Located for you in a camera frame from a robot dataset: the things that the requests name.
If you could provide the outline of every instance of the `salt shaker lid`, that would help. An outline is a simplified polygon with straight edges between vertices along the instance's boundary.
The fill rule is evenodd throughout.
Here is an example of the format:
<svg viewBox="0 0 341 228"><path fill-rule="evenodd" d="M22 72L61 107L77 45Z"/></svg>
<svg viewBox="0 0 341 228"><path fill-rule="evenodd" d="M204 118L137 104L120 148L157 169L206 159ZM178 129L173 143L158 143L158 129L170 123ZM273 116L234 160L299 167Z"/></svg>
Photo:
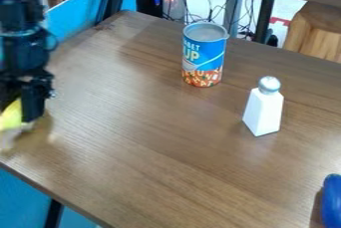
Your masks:
<svg viewBox="0 0 341 228"><path fill-rule="evenodd" d="M265 95L272 95L279 92L280 82L277 78L272 76L266 76L259 80L258 88L261 93Z"/></svg>

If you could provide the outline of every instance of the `white salt shaker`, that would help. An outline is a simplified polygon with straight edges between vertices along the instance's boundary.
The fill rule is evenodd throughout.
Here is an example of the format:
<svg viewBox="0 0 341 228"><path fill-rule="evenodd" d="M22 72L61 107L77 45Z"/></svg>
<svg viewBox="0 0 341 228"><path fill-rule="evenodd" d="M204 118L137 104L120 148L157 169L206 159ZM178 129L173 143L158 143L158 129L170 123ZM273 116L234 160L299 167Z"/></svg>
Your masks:
<svg viewBox="0 0 341 228"><path fill-rule="evenodd" d="M280 82L270 76L252 89L242 120L255 136L279 131L284 102L279 89Z"/></svg>

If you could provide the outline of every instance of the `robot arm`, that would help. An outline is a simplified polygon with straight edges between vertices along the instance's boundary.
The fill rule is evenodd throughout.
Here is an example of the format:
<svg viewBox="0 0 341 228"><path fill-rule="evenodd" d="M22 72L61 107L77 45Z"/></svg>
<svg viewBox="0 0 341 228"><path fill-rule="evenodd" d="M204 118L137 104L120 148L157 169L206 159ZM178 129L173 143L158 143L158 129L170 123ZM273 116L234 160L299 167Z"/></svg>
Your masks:
<svg viewBox="0 0 341 228"><path fill-rule="evenodd" d="M0 114L21 99L22 122L40 117L52 93L45 71L51 34L43 21L40 0L0 0Z"/></svg>

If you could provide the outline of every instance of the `can lid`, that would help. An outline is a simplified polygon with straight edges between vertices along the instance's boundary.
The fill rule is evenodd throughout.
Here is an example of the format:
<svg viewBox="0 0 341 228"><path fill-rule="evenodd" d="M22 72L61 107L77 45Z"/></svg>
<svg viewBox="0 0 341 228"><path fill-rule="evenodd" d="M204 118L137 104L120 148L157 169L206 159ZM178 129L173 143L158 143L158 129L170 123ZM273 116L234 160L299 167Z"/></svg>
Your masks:
<svg viewBox="0 0 341 228"><path fill-rule="evenodd" d="M225 28L209 22L198 22L187 25L183 29L183 34L198 42L215 42L229 38Z"/></svg>
<svg viewBox="0 0 341 228"><path fill-rule="evenodd" d="M259 80L258 88L265 95L272 95L279 92L281 84L279 80L272 76L266 76Z"/></svg>

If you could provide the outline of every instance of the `soup can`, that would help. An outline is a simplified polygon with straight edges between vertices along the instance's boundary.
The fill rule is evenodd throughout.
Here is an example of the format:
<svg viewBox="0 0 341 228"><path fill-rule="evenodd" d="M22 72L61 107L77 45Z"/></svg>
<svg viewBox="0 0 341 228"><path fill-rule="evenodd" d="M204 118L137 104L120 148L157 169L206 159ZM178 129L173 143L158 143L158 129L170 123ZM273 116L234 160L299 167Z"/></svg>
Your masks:
<svg viewBox="0 0 341 228"><path fill-rule="evenodd" d="M190 85L212 87L221 81L227 31L202 22L183 29L182 77Z"/></svg>

